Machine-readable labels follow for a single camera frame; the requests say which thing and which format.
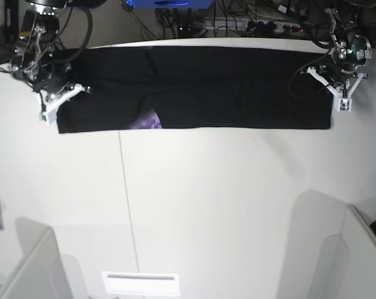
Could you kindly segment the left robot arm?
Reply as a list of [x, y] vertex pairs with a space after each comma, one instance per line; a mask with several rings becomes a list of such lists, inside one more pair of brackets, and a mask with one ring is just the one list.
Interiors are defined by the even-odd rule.
[[[306, 3], [296, 1], [295, 18], [310, 41], [327, 52], [292, 74], [288, 80], [288, 93], [294, 98], [306, 98], [328, 90], [335, 98], [350, 100], [359, 83], [367, 76], [358, 68], [367, 65], [372, 58], [371, 42], [359, 20], [360, 11], [376, 9], [376, 1], [325, 1], [321, 16], [327, 18], [329, 24], [326, 44], [313, 36], [301, 17], [300, 10]], [[322, 87], [311, 93], [295, 94], [293, 82], [301, 74], [309, 74]]]

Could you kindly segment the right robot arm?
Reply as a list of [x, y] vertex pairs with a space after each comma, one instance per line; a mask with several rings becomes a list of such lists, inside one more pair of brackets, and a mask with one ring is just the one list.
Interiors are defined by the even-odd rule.
[[[83, 1], [30, 1], [31, 8], [24, 15], [14, 53], [6, 68], [0, 72], [24, 82], [33, 92], [47, 92], [61, 96], [75, 89], [68, 81], [67, 73], [71, 63], [86, 48], [93, 29], [90, 8]], [[87, 31], [81, 46], [66, 57], [61, 57], [56, 43], [66, 29], [60, 27], [59, 9], [79, 9], [87, 17]]]

